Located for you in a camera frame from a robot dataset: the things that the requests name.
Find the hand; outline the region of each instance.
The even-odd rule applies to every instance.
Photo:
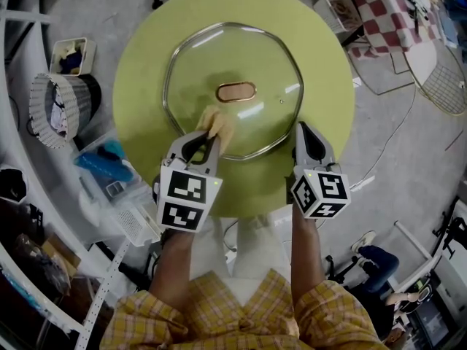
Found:
[[[420,293],[409,293],[407,294],[407,300],[409,302],[417,302],[420,298]]]

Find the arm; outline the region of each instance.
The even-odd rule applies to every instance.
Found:
[[[188,297],[191,244],[194,233],[175,233],[164,245],[149,293],[166,305],[182,310]]]
[[[180,310],[188,297],[193,237],[194,233],[178,233],[167,241],[149,292],[138,292],[118,302],[101,350],[142,344],[156,348],[162,343],[183,342],[188,329]]]
[[[295,306],[302,295],[324,281],[320,236],[313,219],[304,219],[295,202],[292,207],[292,300]]]
[[[357,299],[324,280],[316,226],[295,204],[292,224],[291,288],[300,339],[316,349],[386,349]]]
[[[403,300],[415,302],[419,298],[418,293],[393,293],[386,298],[386,306],[395,305]]]

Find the sneaker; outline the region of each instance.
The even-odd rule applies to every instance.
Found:
[[[377,233],[374,232],[373,230],[365,233],[360,240],[358,240],[356,243],[354,243],[352,246],[351,246],[351,250],[358,254],[358,250],[359,248],[361,248],[362,246],[368,246],[368,245],[371,245],[371,243],[373,242],[374,238],[377,236]]]
[[[358,258],[357,266],[363,268],[363,265],[367,262],[370,262],[370,260],[366,259],[365,257],[360,257]]]

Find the basket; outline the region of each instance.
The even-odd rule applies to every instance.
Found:
[[[313,8],[335,34],[354,31],[362,25],[352,0],[318,0]]]
[[[56,98],[65,114],[64,131],[51,125]],[[90,121],[101,102],[101,90],[90,75],[85,79],[58,74],[38,74],[31,86],[29,118],[37,138],[50,148],[61,148],[73,139]]]
[[[87,38],[76,38],[60,40],[53,45],[52,60],[50,61],[51,74],[60,74],[61,65],[60,59],[66,55],[66,48],[74,44],[81,49],[82,60],[80,70],[76,74],[70,74],[72,77],[77,77],[83,74],[90,74],[93,68],[94,55],[96,54],[96,43]]]

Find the blue object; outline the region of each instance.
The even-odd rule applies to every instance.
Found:
[[[60,60],[61,71],[60,74],[71,74],[72,70],[81,66],[82,54],[81,49],[78,48],[75,53],[67,55],[66,58]]]
[[[120,144],[116,140],[109,140],[108,142],[106,142],[104,144],[104,149],[108,152],[117,155],[118,157],[120,157],[121,160],[125,158],[125,152],[123,151],[122,144]]]
[[[93,174],[106,176],[121,182],[130,182],[133,179],[131,170],[120,161],[107,160],[95,153],[82,153],[74,164],[86,168]]]
[[[456,30],[454,23],[447,16],[444,10],[439,11],[439,20],[441,21],[441,25],[443,26],[442,28],[444,35],[446,35],[446,39],[454,45],[459,45],[458,31]]]
[[[444,6],[452,20],[460,22],[467,20],[467,7],[460,4],[458,0],[444,0]]]

